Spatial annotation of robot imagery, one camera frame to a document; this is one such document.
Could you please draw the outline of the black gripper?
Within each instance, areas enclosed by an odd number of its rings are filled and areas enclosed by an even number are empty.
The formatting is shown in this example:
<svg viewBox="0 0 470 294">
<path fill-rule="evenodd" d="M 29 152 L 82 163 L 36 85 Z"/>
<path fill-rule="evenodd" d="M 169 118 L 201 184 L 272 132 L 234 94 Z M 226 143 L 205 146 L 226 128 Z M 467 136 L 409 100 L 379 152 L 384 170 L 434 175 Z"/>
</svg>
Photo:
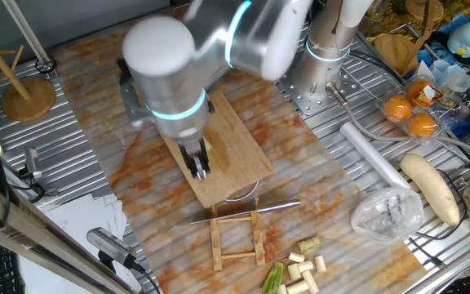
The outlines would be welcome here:
<svg viewBox="0 0 470 294">
<path fill-rule="evenodd" d="M 207 152 L 211 144 L 204 136 L 189 136 L 177 140 L 184 163 L 192 178 L 205 180 L 211 173 Z"/>
</svg>

